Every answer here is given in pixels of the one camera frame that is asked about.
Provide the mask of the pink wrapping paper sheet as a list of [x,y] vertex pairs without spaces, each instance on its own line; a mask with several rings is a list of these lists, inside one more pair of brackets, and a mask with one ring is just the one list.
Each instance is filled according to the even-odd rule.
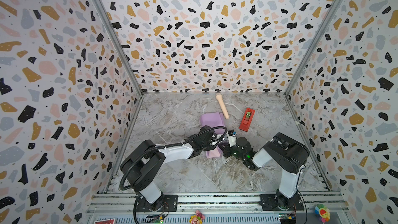
[[[215,113],[207,113],[203,114],[200,117],[200,123],[201,125],[204,126],[209,126],[209,127],[217,127],[217,126],[223,126],[225,127],[225,118],[223,113],[220,112],[215,112]],[[221,157],[223,155],[223,151],[217,145],[217,147],[214,150],[207,151],[206,152],[206,158],[217,158]]]

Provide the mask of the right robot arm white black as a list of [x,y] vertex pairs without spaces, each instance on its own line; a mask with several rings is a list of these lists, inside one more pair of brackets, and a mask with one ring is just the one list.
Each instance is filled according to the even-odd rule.
[[233,146],[222,144],[221,150],[226,158],[234,157],[252,171],[257,171],[274,160],[283,170],[277,195],[284,200],[292,199],[296,195],[300,173],[310,155],[306,146],[281,132],[258,151],[253,150],[245,137],[236,139]]

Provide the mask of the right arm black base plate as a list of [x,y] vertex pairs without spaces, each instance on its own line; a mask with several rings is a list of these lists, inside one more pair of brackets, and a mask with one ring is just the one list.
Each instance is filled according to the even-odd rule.
[[296,192],[292,198],[286,198],[277,192],[276,194],[261,194],[260,205],[263,211],[303,211],[304,202]]

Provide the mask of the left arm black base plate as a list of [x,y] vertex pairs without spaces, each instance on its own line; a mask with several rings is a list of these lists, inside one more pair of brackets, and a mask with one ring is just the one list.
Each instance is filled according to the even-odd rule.
[[149,203],[145,198],[137,198],[136,212],[176,212],[178,206],[178,195],[162,195],[154,203]]

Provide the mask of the red tape dispenser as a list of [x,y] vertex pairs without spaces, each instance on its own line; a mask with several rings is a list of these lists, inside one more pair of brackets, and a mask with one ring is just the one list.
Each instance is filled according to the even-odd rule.
[[245,132],[248,132],[250,126],[251,126],[251,122],[253,120],[255,114],[255,110],[251,109],[251,108],[247,108],[244,116],[241,120],[241,123],[239,125],[239,129]]

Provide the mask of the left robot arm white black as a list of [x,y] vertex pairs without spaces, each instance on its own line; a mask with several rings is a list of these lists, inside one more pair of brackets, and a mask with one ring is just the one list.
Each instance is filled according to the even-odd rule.
[[206,125],[201,127],[199,133],[180,143],[156,145],[151,140],[143,141],[122,162],[119,189],[131,189],[149,204],[159,203],[163,192],[153,180],[161,167],[169,162],[195,158],[203,151],[214,150],[227,132],[226,127]]

